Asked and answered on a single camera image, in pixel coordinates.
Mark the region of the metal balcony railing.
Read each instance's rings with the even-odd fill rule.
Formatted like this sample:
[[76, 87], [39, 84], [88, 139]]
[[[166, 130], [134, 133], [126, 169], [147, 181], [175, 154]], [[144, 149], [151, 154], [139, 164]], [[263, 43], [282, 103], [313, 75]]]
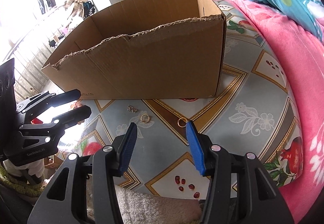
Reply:
[[43, 91], [49, 79], [41, 71], [41, 68], [51, 53], [52, 50], [45, 44], [36, 49], [18, 48], [13, 53], [16, 103]]

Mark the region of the wheelchair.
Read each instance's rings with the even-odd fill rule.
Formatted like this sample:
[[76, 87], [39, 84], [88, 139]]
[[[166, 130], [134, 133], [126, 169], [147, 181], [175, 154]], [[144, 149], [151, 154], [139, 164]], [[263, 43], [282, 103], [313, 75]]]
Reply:
[[83, 19], [90, 17], [98, 12], [96, 6], [91, 0], [83, 2]]

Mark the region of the brown cardboard box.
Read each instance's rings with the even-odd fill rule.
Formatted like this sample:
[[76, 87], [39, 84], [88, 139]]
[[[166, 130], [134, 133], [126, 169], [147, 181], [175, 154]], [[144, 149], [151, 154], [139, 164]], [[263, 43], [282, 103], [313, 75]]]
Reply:
[[213, 0], [123, 0], [80, 23], [42, 71], [82, 99], [210, 98], [225, 39]]

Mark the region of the white fluffy towel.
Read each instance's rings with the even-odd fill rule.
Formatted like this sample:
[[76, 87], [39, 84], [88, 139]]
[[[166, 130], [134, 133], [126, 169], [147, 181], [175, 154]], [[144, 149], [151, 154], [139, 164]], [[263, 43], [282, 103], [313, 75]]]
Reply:
[[119, 186], [115, 191], [124, 223], [197, 223], [201, 217], [197, 200], [158, 197]]

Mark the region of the gold hoop earring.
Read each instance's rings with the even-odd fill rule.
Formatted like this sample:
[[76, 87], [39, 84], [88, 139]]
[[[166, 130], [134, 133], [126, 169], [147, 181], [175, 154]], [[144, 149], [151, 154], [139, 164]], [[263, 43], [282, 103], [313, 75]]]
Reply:
[[187, 118], [185, 117], [180, 117], [177, 121], [177, 125], [180, 127], [180, 128], [185, 128], [186, 127], [186, 124], [188, 123], [188, 120]]

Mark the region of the white glove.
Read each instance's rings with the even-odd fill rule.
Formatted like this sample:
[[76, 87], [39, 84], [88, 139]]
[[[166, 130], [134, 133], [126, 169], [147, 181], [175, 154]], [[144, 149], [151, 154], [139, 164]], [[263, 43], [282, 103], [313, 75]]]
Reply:
[[37, 185], [43, 181], [43, 173], [45, 170], [44, 159], [23, 166], [15, 166], [7, 159], [3, 162], [3, 166], [10, 175], [31, 185]]

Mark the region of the green fluffy towel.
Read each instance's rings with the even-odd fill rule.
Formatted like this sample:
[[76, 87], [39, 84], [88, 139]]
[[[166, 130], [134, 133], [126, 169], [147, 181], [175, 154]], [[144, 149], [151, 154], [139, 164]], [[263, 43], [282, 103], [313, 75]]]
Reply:
[[44, 181], [43, 179], [41, 183], [36, 185], [31, 185], [30, 183], [25, 183], [23, 181], [17, 180], [13, 176], [11, 176], [2, 165], [0, 172], [0, 182], [1, 185], [30, 198], [39, 197], [47, 186], [46, 181]]

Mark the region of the pink blanket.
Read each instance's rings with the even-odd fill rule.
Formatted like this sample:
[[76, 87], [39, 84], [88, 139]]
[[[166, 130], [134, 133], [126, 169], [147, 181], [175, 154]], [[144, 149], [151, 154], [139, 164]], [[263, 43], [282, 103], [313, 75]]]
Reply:
[[281, 188], [295, 223], [323, 223], [323, 44], [293, 20], [249, 0], [225, 0], [266, 39], [283, 66], [298, 107], [302, 175]]

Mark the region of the fruit pattern table cloth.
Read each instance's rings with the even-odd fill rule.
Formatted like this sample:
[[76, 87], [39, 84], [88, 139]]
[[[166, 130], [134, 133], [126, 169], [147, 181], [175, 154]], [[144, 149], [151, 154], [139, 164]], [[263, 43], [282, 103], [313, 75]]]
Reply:
[[299, 114], [287, 76], [265, 39], [233, 6], [214, 0], [227, 19], [220, 87], [214, 98], [93, 100], [82, 124], [59, 142], [58, 157], [91, 155], [137, 125], [130, 166], [115, 183], [137, 192], [180, 199], [204, 199], [209, 180], [196, 170], [185, 128], [232, 154], [252, 152], [279, 187], [303, 171]]

